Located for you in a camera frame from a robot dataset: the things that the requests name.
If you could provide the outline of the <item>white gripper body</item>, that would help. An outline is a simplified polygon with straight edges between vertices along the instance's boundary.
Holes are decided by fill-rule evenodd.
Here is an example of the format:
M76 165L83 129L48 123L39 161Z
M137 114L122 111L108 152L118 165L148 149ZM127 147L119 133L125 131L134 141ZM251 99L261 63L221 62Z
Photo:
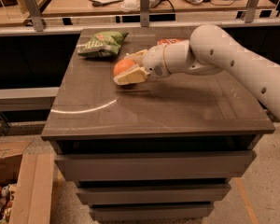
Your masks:
M143 57L142 65L153 78L170 76L164 61L164 45L154 46L149 49Z

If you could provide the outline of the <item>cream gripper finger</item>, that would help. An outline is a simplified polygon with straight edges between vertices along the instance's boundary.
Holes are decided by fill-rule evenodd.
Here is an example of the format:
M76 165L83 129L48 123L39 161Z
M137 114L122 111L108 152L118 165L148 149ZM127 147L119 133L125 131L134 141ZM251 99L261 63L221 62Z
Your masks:
M143 58L146 55L146 53L147 53L146 49L139 50L135 53L127 53L124 56L124 59L128 61L132 61L134 64L141 65L143 63Z
M114 68L114 81L120 86L145 82L147 76L148 71L138 64L129 68L122 68L121 66Z

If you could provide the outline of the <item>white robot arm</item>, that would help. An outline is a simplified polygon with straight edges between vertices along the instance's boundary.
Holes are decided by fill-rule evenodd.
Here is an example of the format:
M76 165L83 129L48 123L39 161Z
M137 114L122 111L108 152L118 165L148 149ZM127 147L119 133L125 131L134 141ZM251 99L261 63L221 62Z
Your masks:
M132 64L114 67L114 82L120 86L177 73L206 76L226 71L280 119L280 65L244 48L213 24L197 27L188 39L164 39L125 59Z

